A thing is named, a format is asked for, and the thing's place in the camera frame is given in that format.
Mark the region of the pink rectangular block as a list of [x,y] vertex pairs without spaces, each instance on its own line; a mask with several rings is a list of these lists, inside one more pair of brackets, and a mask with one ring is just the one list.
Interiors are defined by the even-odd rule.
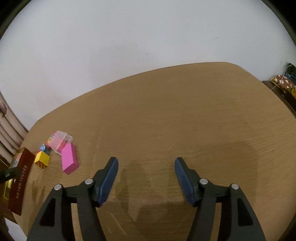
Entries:
[[76,148],[72,143],[68,143],[61,151],[62,170],[67,175],[70,175],[78,167],[78,160],[76,154]]

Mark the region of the blue patterned small block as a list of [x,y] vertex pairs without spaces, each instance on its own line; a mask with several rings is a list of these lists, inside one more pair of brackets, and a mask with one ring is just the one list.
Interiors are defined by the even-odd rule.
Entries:
[[39,151],[42,151],[42,152],[44,152],[46,155],[50,155],[50,153],[51,153],[51,149],[50,149],[50,147],[48,147],[46,144],[42,144],[41,146],[40,146],[40,148],[39,148]]

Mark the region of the red round-patterned tin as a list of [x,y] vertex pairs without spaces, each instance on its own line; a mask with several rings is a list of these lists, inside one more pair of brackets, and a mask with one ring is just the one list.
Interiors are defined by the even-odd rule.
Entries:
[[53,132],[53,133],[50,135],[50,137],[48,138],[48,140],[47,140],[46,143],[45,143],[45,145],[46,145],[48,148],[51,148],[51,146],[50,146],[50,142],[51,142],[52,138],[54,137],[54,135],[55,135],[55,132]]

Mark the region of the clear case with red cards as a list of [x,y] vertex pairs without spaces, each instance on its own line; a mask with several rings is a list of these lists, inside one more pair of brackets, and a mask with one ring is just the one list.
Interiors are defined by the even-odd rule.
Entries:
[[50,146],[56,154],[60,155],[62,149],[71,142],[73,142],[73,137],[71,135],[66,132],[56,131],[50,142]]

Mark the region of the dark red gold tin box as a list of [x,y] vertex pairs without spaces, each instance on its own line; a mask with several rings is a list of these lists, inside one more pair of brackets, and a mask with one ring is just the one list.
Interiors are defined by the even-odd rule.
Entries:
[[24,193],[34,159],[34,154],[27,148],[16,151],[8,168],[13,178],[4,182],[3,197],[8,202],[8,209],[18,216],[22,215]]

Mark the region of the yellow striped cube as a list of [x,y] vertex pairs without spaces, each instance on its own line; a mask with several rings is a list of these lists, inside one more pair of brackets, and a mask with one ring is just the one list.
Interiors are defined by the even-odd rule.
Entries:
[[34,163],[40,167],[41,169],[44,169],[46,167],[48,167],[49,165],[49,160],[50,160],[50,156],[47,155],[45,152],[43,151],[39,151],[36,154]]

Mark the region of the beige patterned curtain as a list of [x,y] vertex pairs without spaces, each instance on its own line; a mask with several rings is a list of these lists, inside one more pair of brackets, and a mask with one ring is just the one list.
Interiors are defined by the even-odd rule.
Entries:
[[1,160],[10,164],[28,131],[15,116],[1,93]]

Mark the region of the cluttered side shelf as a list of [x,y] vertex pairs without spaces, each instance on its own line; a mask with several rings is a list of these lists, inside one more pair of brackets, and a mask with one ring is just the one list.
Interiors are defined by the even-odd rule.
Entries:
[[282,75],[276,75],[263,83],[295,111],[295,66],[292,63],[288,63]]

